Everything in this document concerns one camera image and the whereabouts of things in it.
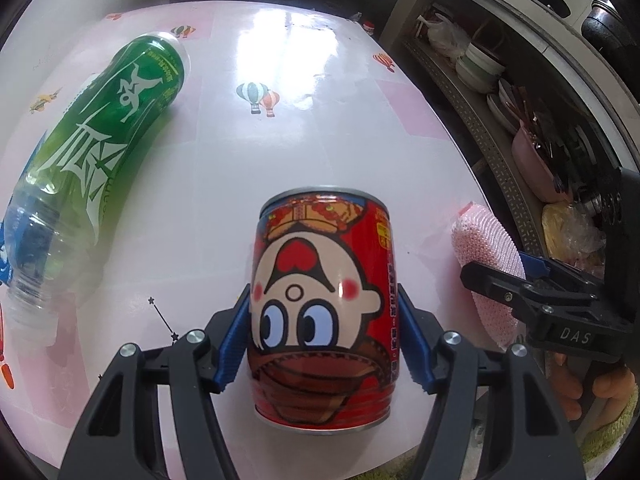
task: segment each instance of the blue gripper pad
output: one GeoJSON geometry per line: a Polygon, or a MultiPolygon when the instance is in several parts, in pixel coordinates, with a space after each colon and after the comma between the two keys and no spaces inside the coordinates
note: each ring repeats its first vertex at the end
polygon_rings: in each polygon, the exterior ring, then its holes
{"type": "Polygon", "coordinates": [[[426,392],[433,393],[435,377],[431,370],[431,348],[425,338],[416,316],[435,316],[431,312],[417,310],[402,292],[398,294],[398,317],[400,320],[400,348],[414,383],[420,384],[426,392]]]}
{"type": "Polygon", "coordinates": [[[520,259],[524,267],[524,273],[528,280],[537,280],[549,275],[549,268],[543,258],[531,256],[520,251],[520,259]]]}
{"type": "Polygon", "coordinates": [[[246,351],[251,320],[249,303],[250,295],[247,285],[233,309],[216,313],[212,318],[212,325],[216,330],[226,330],[218,346],[218,370],[213,377],[213,381],[219,386],[220,392],[236,379],[238,368],[246,351]],[[234,310],[236,312],[230,322],[228,322],[227,316],[221,316],[220,323],[216,326],[216,316],[218,314],[224,313],[228,315],[232,314],[234,310]]]}

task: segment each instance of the water bottle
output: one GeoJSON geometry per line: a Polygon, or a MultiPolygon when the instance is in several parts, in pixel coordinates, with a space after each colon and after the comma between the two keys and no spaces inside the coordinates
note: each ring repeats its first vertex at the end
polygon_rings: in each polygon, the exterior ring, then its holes
{"type": "Polygon", "coordinates": [[[118,174],[188,70],[186,51],[171,34],[139,36],[78,95],[31,156],[3,225],[11,267],[4,314],[21,339],[55,342],[55,300],[91,267],[107,213],[114,213],[110,203],[124,202],[114,200],[126,192],[118,174]]]}

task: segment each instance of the finger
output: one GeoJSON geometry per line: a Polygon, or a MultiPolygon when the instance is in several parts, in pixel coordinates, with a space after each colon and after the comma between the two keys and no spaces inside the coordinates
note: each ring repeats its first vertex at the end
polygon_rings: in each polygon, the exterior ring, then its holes
{"type": "Polygon", "coordinates": [[[578,420],[582,416],[582,408],[577,400],[556,395],[566,420],[578,420]]]}
{"type": "Polygon", "coordinates": [[[616,420],[618,420],[618,418],[626,408],[626,405],[628,402],[629,402],[628,398],[627,399],[609,399],[604,409],[596,419],[596,422],[594,423],[594,426],[593,426],[593,431],[599,430],[603,426],[606,426],[607,424],[611,424],[612,422],[615,422],[616,420]]]}
{"type": "Polygon", "coordinates": [[[554,352],[554,361],[558,366],[562,366],[566,361],[566,355],[554,352]]]}
{"type": "Polygon", "coordinates": [[[551,388],[561,396],[576,400],[582,397],[582,384],[566,366],[552,363],[549,383],[551,388]]]}
{"type": "Polygon", "coordinates": [[[593,381],[593,394],[603,399],[628,400],[634,390],[636,378],[628,368],[617,368],[593,381]]]}

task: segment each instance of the pink bowl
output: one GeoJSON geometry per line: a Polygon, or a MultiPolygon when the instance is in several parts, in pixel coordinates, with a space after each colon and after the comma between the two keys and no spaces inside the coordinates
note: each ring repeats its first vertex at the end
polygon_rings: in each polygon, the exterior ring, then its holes
{"type": "Polygon", "coordinates": [[[524,181],[541,202],[553,204],[563,200],[571,202],[571,191],[558,193],[554,187],[554,176],[533,147],[527,129],[520,122],[520,129],[511,143],[511,155],[524,181]]]}

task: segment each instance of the plastic bag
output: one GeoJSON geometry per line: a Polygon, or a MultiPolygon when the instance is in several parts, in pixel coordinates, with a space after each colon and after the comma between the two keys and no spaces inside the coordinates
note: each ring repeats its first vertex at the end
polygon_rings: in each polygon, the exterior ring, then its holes
{"type": "Polygon", "coordinates": [[[546,205],[542,227],[549,256],[603,277],[605,262],[601,249],[606,236],[580,206],[566,202],[546,205]]]}
{"type": "Polygon", "coordinates": [[[451,22],[442,14],[436,14],[436,17],[441,21],[427,22],[425,20],[423,22],[429,27],[427,32],[429,43],[431,43],[431,46],[436,52],[447,56],[455,63],[459,57],[465,55],[471,38],[459,25],[451,22]]]}

